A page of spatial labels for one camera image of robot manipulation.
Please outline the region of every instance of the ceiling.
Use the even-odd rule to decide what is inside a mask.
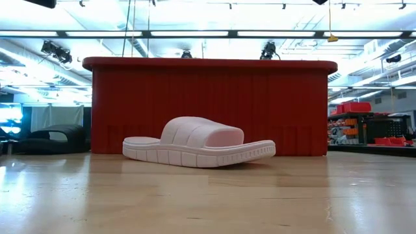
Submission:
[[[416,29],[414,20],[416,0],[404,2],[406,7],[399,9],[402,6],[401,0],[331,0],[331,29],[334,31],[413,31]],[[0,31],[114,31],[126,26],[127,15],[129,16],[127,27],[135,31],[327,31],[330,27],[328,4],[318,6],[312,0],[155,0],[155,4],[152,0],[89,0],[83,1],[82,4],[84,7],[76,0],[58,0],[55,9],[48,9],[25,1],[0,0]],[[4,38],[0,39],[0,49],[4,41],[3,43],[10,47],[16,46],[14,53],[22,57],[27,58],[29,53],[30,57],[44,58],[45,54],[40,51],[44,40],[25,37]],[[90,84],[92,74],[82,68],[83,58],[142,56],[130,43],[125,44],[123,51],[124,39],[52,38],[48,40],[69,49],[73,56],[73,62],[65,67],[60,77],[66,77],[67,80],[71,80],[71,76],[78,77],[78,80],[85,79],[85,85]],[[148,49],[149,57],[180,57],[183,50],[189,50],[193,57],[206,59],[258,59],[266,42],[271,41],[267,38],[139,40],[142,47]],[[366,62],[362,59],[364,45],[371,40],[340,39],[338,42],[329,43],[325,39],[281,38],[272,41],[275,42],[277,52],[283,60],[332,60],[339,63],[340,70],[345,70],[351,67],[352,60]],[[44,60],[36,61],[41,62],[39,65],[48,68],[57,65],[57,61],[51,57],[46,57]],[[372,77],[376,73],[383,72],[379,65],[376,62],[376,65],[371,65],[372,67],[368,65],[360,70],[348,72],[347,75],[357,75],[362,79]]]

